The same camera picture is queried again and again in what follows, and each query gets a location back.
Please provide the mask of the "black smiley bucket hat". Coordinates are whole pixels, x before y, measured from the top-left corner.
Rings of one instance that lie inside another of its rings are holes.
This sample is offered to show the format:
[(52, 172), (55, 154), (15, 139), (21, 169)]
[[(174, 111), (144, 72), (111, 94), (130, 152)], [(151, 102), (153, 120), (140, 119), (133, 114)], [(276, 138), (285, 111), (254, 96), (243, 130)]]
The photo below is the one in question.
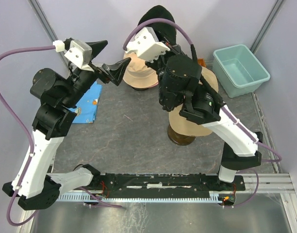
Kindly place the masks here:
[(148, 90), (149, 88), (136, 88), (136, 87), (132, 87), (132, 89), (134, 89), (136, 91), (145, 91), (145, 90)]

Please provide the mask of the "wooden compartment tray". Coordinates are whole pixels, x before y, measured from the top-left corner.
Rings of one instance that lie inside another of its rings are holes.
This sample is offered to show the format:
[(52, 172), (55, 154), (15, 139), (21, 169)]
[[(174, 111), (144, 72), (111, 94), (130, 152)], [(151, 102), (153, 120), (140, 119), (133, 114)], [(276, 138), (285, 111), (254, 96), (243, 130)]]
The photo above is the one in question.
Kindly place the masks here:
[(202, 67), (207, 67), (206, 62), (203, 58), (198, 59), (198, 64), (201, 65)]

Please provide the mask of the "beige mannequin head stand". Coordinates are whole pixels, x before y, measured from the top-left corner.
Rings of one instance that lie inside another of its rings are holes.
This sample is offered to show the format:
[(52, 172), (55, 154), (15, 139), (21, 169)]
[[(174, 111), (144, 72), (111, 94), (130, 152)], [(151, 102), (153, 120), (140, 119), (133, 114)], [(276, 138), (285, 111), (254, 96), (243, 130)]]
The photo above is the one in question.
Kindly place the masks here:
[(179, 133), (176, 133), (170, 124), (167, 128), (167, 136), (170, 139), (171, 142), (178, 146), (187, 146), (194, 142), (195, 137), (194, 136), (186, 136)]

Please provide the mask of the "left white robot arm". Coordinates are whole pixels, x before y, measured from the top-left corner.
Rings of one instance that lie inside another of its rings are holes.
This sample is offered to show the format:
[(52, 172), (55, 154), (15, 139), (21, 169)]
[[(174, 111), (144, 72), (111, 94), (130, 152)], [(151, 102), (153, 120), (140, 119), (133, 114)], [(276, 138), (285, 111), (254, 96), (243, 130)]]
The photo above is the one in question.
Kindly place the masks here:
[(63, 193), (79, 187), (99, 187), (101, 174), (89, 164), (69, 173), (53, 175), (48, 173), (48, 168), (68, 134), (76, 117), (73, 109), (83, 95), (97, 80), (119, 85), (123, 79), (130, 58), (113, 65), (92, 63), (107, 44), (106, 40), (88, 43), (72, 38), (56, 40), (53, 42), (56, 52), (63, 52), (75, 69), (67, 78), (50, 68), (39, 70), (33, 77), (30, 93), (41, 105), (32, 123), (33, 147), (25, 157), (29, 165), (23, 165), (17, 177), (2, 187), (8, 196), (18, 198), (23, 210), (47, 209)]

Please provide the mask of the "black baseball cap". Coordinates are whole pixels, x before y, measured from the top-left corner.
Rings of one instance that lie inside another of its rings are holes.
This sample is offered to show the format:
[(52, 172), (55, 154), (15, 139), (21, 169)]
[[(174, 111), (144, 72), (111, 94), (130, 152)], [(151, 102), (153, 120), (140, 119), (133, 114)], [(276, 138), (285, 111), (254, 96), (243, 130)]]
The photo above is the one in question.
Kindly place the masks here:
[[(150, 8), (139, 20), (138, 25), (154, 18), (163, 18), (175, 22), (172, 14), (162, 5), (156, 5)], [(176, 28), (166, 23), (152, 23), (151, 27), (160, 41), (170, 42), (172, 45), (176, 44), (177, 31)]]

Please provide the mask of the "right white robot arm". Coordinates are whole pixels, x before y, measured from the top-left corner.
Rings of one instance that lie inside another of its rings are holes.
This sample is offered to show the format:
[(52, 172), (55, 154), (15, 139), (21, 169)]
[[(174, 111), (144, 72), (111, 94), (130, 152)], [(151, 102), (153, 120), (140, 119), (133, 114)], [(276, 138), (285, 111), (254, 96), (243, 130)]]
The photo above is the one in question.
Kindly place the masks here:
[(142, 58), (157, 72), (162, 109), (171, 112), (180, 106), (179, 116), (211, 130), (225, 142), (216, 185), (227, 190), (233, 185), (236, 172), (261, 164), (259, 138), (241, 124), (205, 80), (195, 48), (192, 46), (191, 50), (189, 58), (168, 43), (152, 42), (144, 49), (147, 56)]

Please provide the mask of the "beige bucket hat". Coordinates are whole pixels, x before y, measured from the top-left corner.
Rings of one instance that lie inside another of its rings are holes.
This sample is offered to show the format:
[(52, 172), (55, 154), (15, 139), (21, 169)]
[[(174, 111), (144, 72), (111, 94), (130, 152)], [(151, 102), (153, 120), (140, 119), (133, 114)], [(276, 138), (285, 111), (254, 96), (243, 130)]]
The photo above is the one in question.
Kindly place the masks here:
[(158, 84), (156, 71), (146, 66), (145, 61), (138, 58), (135, 53), (124, 53), (123, 58), (131, 58), (123, 81), (131, 87), (151, 88)]

